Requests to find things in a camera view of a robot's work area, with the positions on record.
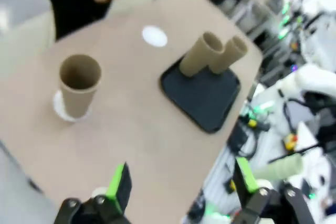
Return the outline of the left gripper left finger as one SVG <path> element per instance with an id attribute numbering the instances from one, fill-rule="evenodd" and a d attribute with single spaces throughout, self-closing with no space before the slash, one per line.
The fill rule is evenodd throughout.
<path id="1" fill-rule="evenodd" d="M 54 223 L 130 223 L 124 215 L 131 194 L 131 175 L 127 163 L 118 165 L 107 192 L 85 202 L 77 198 L 65 199 Z"/>

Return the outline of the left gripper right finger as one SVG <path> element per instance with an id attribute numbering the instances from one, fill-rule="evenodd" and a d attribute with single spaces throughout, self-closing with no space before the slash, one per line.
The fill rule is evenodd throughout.
<path id="1" fill-rule="evenodd" d="M 235 224 L 314 223 L 303 194 L 292 185 L 281 191 L 259 187 L 247 159 L 236 158 L 233 173 L 241 210 L 233 218 Z"/>

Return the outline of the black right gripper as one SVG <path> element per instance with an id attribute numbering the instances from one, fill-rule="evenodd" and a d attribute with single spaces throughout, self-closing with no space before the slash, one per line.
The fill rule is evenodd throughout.
<path id="1" fill-rule="evenodd" d="M 315 103 L 325 108 L 313 108 L 313 119 L 307 125 L 326 153 L 335 155 L 335 98 L 324 94 L 308 92 L 304 95 L 308 103 Z"/>

